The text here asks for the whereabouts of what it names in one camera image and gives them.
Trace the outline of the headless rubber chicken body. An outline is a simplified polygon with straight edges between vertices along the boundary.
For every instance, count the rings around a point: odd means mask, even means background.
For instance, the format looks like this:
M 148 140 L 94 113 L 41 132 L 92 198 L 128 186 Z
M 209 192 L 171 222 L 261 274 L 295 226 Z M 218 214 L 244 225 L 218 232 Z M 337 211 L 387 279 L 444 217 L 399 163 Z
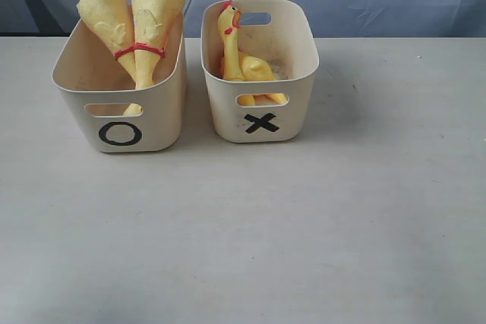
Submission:
M 220 73 L 224 74 L 224 56 L 220 62 Z M 261 58 L 248 55 L 242 51 L 238 51 L 238 62 L 241 68 L 242 74 L 246 81 L 275 81 L 278 80 L 276 75 L 272 72 L 269 64 Z M 265 95 L 272 99 L 277 104 L 285 104 L 287 97 L 283 93 L 269 93 Z M 241 96 L 238 98 L 241 105 L 256 105 L 254 97 L 251 95 Z

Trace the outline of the thin whole rubber chicken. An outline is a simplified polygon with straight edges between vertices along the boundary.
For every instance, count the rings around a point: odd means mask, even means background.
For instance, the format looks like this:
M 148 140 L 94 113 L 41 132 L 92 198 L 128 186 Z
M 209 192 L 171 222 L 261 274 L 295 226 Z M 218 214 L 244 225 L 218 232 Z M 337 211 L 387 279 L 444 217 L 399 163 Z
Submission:
M 166 44 L 185 0 L 132 0 L 134 16 L 135 84 L 138 90 L 154 85 L 153 72 L 166 56 Z

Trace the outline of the large whole rubber chicken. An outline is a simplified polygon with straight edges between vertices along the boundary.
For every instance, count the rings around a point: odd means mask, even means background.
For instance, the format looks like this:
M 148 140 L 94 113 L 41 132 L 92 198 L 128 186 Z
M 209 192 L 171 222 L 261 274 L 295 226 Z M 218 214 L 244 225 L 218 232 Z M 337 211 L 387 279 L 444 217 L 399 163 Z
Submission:
M 136 80 L 134 23 L 128 0 L 79 0 L 77 9 L 88 29 Z

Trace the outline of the severed rubber chicken head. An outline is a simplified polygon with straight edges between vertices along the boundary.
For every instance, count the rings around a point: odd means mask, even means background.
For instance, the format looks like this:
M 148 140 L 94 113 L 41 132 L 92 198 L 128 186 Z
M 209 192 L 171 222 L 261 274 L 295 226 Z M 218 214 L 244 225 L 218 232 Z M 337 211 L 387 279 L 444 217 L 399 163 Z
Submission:
M 217 28 L 223 42 L 222 78 L 229 81 L 243 81 L 239 65 L 238 29 L 241 12 L 228 0 L 217 20 Z

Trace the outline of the cream bin marked X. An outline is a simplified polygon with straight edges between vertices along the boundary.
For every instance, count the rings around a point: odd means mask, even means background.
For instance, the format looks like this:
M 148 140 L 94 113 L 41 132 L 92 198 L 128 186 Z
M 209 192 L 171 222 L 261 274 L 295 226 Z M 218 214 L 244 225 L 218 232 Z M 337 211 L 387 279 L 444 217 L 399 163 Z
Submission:
M 225 80 L 220 70 L 223 32 L 217 20 L 230 6 L 267 13 L 268 24 L 230 27 L 243 52 L 282 68 L 283 80 Z M 302 8 L 288 0 L 234 0 L 206 8 L 201 26 L 201 64 L 217 134 L 233 143 L 290 140 L 302 129 L 319 55 Z

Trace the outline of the cream bin marked O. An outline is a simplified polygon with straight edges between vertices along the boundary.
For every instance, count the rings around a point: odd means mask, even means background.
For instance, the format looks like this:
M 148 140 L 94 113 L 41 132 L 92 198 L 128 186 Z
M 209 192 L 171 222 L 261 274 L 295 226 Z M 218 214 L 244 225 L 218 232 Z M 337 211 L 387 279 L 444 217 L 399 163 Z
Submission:
M 68 38 L 52 79 L 89 144 L 103 153 L 159 151 L 182 128 L 187 68 L 184 19 L 169 36 L 154 87 L 137 90 L 128 72 L 83 22 Z

